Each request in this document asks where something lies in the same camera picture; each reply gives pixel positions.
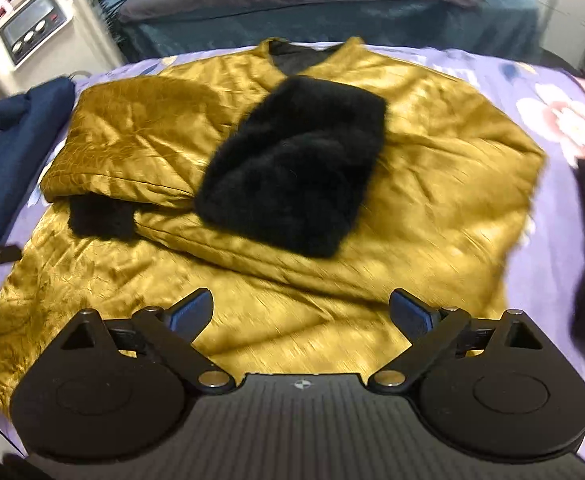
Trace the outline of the purple floral bed sheet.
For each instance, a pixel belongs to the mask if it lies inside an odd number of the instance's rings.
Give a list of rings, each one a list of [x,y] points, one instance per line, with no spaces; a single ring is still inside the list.
[[[573,299],[584,269],[584,231],[574,165],[585,158],[585,91],[554,70],[505,62],[460,51],[390,51],[367,47],[470,84],[521,128],[543,151],[544,166],[531,201],[530,215],[517,244],[509,252],[501,277],[505,308],[530,313],[585,378],[585,359],[569,334]],[[95,84],[155,75],[166,68],[204,58],[163,58],[124,66],[82,84],[80,94]],[[23,247],[50,204],[42,181],[61,149],[69,126],[48,156],[40,180],[20,212],[12,236]],[[0,290],[16,264],[0,268]],[[8,429],[8,407],[0,409],[0,426]],[[585,442],[582,448],[585,456]]]

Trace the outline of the navy blue folded garment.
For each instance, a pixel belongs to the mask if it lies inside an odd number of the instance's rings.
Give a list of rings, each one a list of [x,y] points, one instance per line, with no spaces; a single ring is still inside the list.
[[[58,77],[0,101],[0,243],[76,102],[76,85]]]

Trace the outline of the teal bed skirt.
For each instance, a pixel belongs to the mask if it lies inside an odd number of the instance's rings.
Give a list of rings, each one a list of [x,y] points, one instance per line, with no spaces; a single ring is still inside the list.
[[[534,62],[541,53],[536,0],[479,0],[463,8],[441,0],[329,2],[278,9],[180,12],[111,25],[129,61],[260,44],[343,42],[372,46],[457,49]]]

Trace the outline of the white appliance with knobs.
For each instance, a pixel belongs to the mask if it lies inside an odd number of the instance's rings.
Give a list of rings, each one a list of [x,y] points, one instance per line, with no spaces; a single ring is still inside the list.
[[[62,0],[26,0],[0,24],[0,41],[19,67],[73,18]]]

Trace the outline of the gold satin jacket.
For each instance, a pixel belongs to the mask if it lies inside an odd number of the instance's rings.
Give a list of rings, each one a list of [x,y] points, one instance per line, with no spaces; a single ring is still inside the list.
[[[335,255],[297,255],[202,220],[195,197],[216,151],[260,104],[314,80],[387,103],[380,156]],[[504,311],[501,277],[544,162],[467,82],[357,38],[323,50],[270,39],[95,84],[0,290],[0,409],[79,310],[127,318],[199,287],[214,314],[195,346],[230,375],[369,375],[408,346],[388,315],[393,289],[481,318]]]

